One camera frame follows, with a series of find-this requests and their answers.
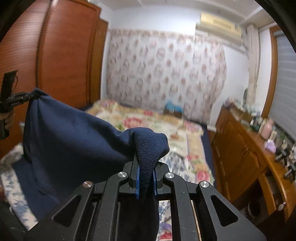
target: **drawer knob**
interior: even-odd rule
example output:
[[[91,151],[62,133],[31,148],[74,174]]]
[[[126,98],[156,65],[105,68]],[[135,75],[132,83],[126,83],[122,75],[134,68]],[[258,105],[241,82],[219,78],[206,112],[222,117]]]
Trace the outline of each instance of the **drawer knob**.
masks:
[[[286,202],[283,202],[278,206],[278,211],[282,211],[284,209],[284,206],[286,205]]]

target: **white wall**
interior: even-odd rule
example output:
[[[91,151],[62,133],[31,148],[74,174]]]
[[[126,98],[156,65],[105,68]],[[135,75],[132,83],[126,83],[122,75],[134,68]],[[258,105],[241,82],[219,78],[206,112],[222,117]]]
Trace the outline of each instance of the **white wall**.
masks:
[[[196,22],[201,11],[181,7],[136,7],[114,11],[112,28],[145,29],[172,31],[183,34],[195,34]],[[222,104],[227,97],[242,100],[245,88],[248,86],[248,59],[245,54],[230,47],[224,48],[227,77],[225,87],[213,105],[210,124],[215,125]]]
[[[108,28],[112,27],[112,22],[114,18],[114,11],[107,7],[106,5],[102,4],[99,0],[91,0],[92,4],[99,6],[102,11],[100,14],[100,18],[106,20],[109,23]],[[102,76],[101,76],[101,99],[107,98],[107,58],[108,58],[108,51],[109,51],[109,42],[110,42],[110,32],[107,32],[105,47],[104,47],[104,55],[103,55],[103,62],[102,62]]]
[[[268,92],[271,74],[271,37],[269,28],[260,32],[260,67],[255,105],[262,112]]]

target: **wooden window frame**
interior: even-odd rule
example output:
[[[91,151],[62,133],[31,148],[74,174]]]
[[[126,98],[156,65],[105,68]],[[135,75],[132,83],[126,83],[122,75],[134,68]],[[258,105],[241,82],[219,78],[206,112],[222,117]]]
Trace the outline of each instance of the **wooden window frame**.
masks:
[[[278,71],[278,49],[277,49],[277,41],[276,41],[276,37],[274,36],[274,32],[279,30],[281,30],[279,26],[274,26],[269,29],[270,38],[271,38],[271,74],[270,74],[267,97],[266,97],[265,105],[261,115],[263,118],[268,117],[271,104],[274,99],[274,92],[276,89],[276,78],[277,78],[277,71]]]

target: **bed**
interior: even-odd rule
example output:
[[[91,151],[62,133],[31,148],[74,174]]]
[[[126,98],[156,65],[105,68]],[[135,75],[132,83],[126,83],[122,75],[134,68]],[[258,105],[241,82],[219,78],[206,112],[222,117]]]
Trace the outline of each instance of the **bed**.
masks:
[[[198,183],[207,180],[214,184],[210,141],[205,126],[150,110],[125,107],[112,100],[97,101],[86,112],[111,123],[120,131],[132,127],[148,127],[155,132],[164,133],[168,138],[170,152],[160,161],[186,181]],[[23,226],[30,230],[38,221],[28,207],[12,168],[12,163],[18,161],[22,155],[20,143],[1,159],[0,179],[12,211]],[[172,236],[169,201],[159,203],[159,214],[157,240],[170,240]]]

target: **patterned wall covering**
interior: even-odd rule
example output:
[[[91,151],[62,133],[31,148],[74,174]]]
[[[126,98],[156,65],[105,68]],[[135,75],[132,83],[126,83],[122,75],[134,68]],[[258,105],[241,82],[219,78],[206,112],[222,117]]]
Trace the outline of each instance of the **patterned wall covering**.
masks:
[[[110,99],[160,112],[171,100],[187,118],[208,123],[225,79],[219,42],[170,32],[111,30]]]

